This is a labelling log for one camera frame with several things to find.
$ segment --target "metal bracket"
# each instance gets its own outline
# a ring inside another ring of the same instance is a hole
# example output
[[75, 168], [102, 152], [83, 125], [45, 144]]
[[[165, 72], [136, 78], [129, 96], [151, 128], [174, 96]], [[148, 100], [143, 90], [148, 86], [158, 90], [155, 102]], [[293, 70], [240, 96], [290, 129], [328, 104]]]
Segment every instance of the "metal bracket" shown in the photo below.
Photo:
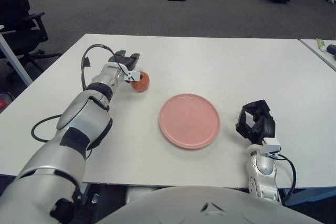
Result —
[[124, 64], [117, 62], [109, 62], [104, 65], [104, 68], [117, 68], [121, 69], [124, 74], [124, 81], [140, 81], [140, 72], [138, 71], [129, 71]]

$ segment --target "table leg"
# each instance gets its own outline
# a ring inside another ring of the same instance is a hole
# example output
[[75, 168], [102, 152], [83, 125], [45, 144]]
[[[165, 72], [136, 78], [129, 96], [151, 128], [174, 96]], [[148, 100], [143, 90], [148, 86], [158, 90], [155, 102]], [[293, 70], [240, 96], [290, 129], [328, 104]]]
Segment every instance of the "table leg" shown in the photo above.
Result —
[[33, 81], [24, 69], [24, 67], [20, 64], [19, 60], [5, 41], [2, 34], [0, 34], [0, 50], [4, 53], [10, 64], [12, 64], [15, 71], [18, 73], [18, 75], [21, 77], [23, 82], [29, 86]]

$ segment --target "black cable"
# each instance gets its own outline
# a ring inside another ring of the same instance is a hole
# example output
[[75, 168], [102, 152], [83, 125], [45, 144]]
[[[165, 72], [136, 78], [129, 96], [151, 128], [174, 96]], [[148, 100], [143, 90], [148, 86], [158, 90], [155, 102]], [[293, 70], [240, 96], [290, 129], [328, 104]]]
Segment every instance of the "black cable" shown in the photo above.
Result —
[[295, 167], [294, 167], [294, 164], [292, 163], [291, 160], [289, 160], [288, 158], [286, 158], [285, 156], [281, 155], [281, 154], [278, 154], [280, 157], [282, 157], [282, 159], [279, 159], [279, 158], [275, 158], [275, 157], [272, 157], [272, 156], [269, 156], [270, 158], [272, 159], [275, 159], [275, 160], [286, 160], [289, 164], [290, 164], [290, 167], [292, 168], [292, 172], [293, 172], [293, 182], [292, 182], [292, 186], [290, 187], [289, 189], [289, 192], [287, 193], [286, 196], [284, 196], [284, 198], [281, 200], [282, 203], [284, 204], [287, 200], [289, 200], [289, 198], [292, 196], [293, 194], [293, 191], [295, 189], [295, 185], [296, 185], [296, 170], [295, 170]]
[[88, 51], [90, 51], [92, 48], [95, 48], [95, 47], [100, 47], [100, 48], [103, 48], [109, 52], [112, 53], [112, 55], [114, 56], [114, 60], [115, 62], [118, 64], [119, 68], [121, 69], [121, 71], [124, 73], [124, 75], [128, 76], [128, 74], [121, 68], [118, 60], [117, 60], [117, 57], [116, 55], [114, 54], [114, 52], [112, 51], [111, 48], [109, 48], [108, 46], [105, 46], [103, 44], [93, 44], [92, 46], [90, 46], [88, 49], [86, 49], [86, 51], [84, 52], [83, 56], [82, 56], [82, 61], [81, 61], [81, 81], [82, 81], [82, 87], [83, 87], [83, 91], [86, 89], [86, 83], [85, 83], [85, 76], [84, 76], [84, 68], [86, 67], [85, 66], [85, 56], [86, 54], [88, 53]]
[[12, 100], [12, 102], [14, 101], [14, 98], [12, 96], [11, 93], [9, 93], [7, 90], [5, 90], [5, 88], [0, 84], [0, 88], [3, 90], [4, 93], [8, 94], [8, 96], [10, 97], [10, 99]]
[[91, 156], [91, 153], [92, 153], [92, 149], [90, 150], [90, 153], [89, 153], [89, 155], [86, 157], [86, 159], [88, 159], [88, 158]]
[[40, 142], [42, 142], [42, 143], [47, 143], [49, 140], [39, 138], [38, 136], [35, 135], [35, 129], [36, 129], [37, 126], [39, 126], [40, 124], [42, 124], [42, 123], [44, 123], [44, 122], [46, 122], [46, 121], [49, 121], [49, 120], [51, 120], [51, 119], [55, 119], [55, 118], [60, 118], [60, 117], [61, 117], [61, 115], [54, 115], [54, 116], [51, 116], [51, 117], [49, 117], [49, 118], [45, 118], [45, 119], [39, 121], [38, 123], [36, 123], [36, 124], [33, 126], [33, 128], [31, 128], [31, 132], [30, 132], [31, 136], [32, 136], [35, 140], [37, 140], [37, 141], [40, 141]]

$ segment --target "pink plate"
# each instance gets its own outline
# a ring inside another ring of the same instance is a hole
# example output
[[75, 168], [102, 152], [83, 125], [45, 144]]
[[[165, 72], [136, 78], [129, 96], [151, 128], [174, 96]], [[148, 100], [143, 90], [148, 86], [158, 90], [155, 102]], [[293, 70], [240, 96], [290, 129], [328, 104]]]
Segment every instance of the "pink plate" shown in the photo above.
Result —
[[217, 137], [220, 119], [215, 107], [195, 94], [179, 94], [162, 106], [159, 123], [172, 143], [188, 149], [202, 148]]

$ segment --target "white table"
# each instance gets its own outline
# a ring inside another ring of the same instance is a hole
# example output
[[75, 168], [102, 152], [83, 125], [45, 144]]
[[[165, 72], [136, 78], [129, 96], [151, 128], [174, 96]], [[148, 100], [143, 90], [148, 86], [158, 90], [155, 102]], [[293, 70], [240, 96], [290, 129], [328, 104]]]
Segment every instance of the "white table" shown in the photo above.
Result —
[[20, 61], [17, 59], [7, 42], [5, 41], [4, 37], [0, 33], [0, 51], [3, 52], [3, 54], [6, 56], [10, 64], [12, 64], [15, 71], [18, 73], [18, 75], [21, 77], [25, 85], [30, 85], [33, 81], [31, 80], [30, 76], [24, 69], [24, 67], [21, 65]]
[[[248, 140], [235, 131], [241, 107], [265, 99], [276, 137], [297, 170], [297, 187], [336, 186], [336, 73], [293, 39], [180, 38], [85, 35], [0, 115], [0, 173], [16, 175], [42, 143], [30, 137], [39, 120], [62, 113], [81, 91], [84, 51], [101, 43], [127, 55], [140, 53], [137, 70], [151, 83], [143, 93], [127, 84], [113, 96], [112, 130], [87, 161], [84, 181], [128, 185], [247, 187]], [[111, 56], [88, 53], [87, 82]], [[211, 101], [222, 122], [218, 138], [200, 150], [184, 150], [160, 131], [163, 103], [179, 93]], [[51, 138], [56, 121], [37, 130]], [[290, 187], [291, 169], [277, 162], [277, 184]]]
[[[307, 46], [311, 51], [313, 51], [321, 60], [323, 60], [328, 66], [336, 71], [336, 60], [334, 55], [328, 53], [327, 51], [322, 52], [315, 39], [301, 39], [300, 40], [305, 46]], [[330, 44], [336, 45], [336, 40], [325, 40], [326, 47]]]

